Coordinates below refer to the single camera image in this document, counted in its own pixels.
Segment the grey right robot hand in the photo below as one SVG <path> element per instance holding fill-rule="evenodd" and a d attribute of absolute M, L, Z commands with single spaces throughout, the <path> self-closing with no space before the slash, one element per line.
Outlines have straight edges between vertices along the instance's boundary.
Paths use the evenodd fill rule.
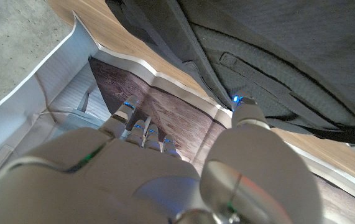
<path fill-rule="evenodd" d="M 173 139 L 137 124 L 137 103 L 99 129 L 69 131 L 0 171 L 0 223 L 321 223 L 316 181 L 270 130 L 249 96 L 233 97 L 232 126 L 213 143 L 201 172 Z"/>

